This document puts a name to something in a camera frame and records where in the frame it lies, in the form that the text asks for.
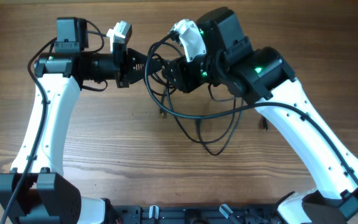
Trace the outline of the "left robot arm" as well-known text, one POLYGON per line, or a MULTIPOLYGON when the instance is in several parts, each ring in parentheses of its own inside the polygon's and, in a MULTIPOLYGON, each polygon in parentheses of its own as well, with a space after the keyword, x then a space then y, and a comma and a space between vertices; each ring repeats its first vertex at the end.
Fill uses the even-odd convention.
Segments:
POLYGON ((57 34, 28 62, 35 98, 22 146, 0 174, 1 222, 122 223, 108 199, 84 197, 63 174, 71 114, 84 81, 118 88, 143 79, 147 57, 127 46, 132 26, 118 22, 102 33, 79 17, 57 19, 57 34))

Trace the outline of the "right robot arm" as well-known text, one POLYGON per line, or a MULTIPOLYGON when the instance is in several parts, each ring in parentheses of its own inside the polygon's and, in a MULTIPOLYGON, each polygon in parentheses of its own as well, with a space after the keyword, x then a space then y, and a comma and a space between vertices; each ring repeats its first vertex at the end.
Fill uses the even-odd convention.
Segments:
POLYGON ((184 55, 163 75, 180 91, 225 85, 281 133, 315 186, 291 193, 277 207, 287 223, 347 223, 358 213, 358 158, 334 134, 308 99, 288 62, 271 47, 253 49, 233 10, 214 9, 170 30, 184 55))

